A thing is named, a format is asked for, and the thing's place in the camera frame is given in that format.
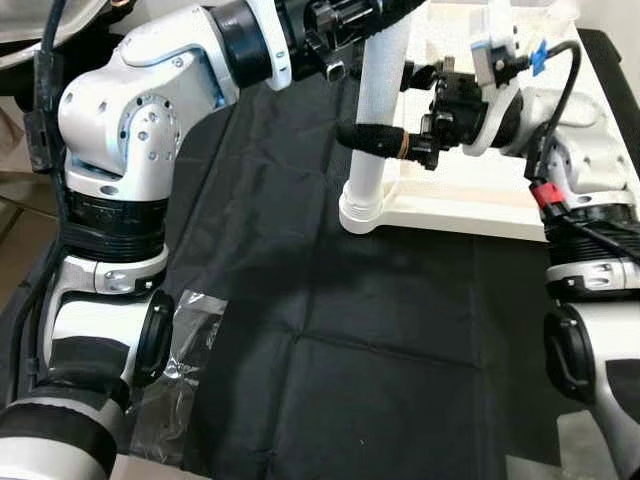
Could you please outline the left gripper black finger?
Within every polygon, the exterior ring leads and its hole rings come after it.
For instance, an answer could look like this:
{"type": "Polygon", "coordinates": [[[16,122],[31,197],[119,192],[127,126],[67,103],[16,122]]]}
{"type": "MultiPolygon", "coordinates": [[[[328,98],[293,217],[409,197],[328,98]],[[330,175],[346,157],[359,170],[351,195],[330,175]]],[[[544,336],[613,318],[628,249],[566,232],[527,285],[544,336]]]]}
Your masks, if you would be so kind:
{"type": "Polygon", "coordinates": [[[378,19],[380,23],[398,23],[399,20],[407,17],[426,0],[378,0],[378,19]]]}

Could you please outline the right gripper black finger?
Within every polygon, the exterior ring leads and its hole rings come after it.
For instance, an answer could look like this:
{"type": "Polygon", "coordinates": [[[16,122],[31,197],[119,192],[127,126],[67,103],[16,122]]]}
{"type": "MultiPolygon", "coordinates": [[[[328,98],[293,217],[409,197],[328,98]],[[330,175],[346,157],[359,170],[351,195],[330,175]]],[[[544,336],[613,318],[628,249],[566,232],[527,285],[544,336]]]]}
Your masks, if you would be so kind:
{"type": "Polygon", "coordinates": [[[443,67],[440,61],[430,64],[417,64],[413,61],[406,61],[401,72],[399,81],[399,91],[407,90],[430,90],[436,78],[436,72],[443,67]]]}
{"type": "Polygon", "coordinates": [[[340,145],[379,157],[426,161],[429,160],[429,138],[425,134],[410,133],[394,125],[343,124],[337,127],[340,145]]]}

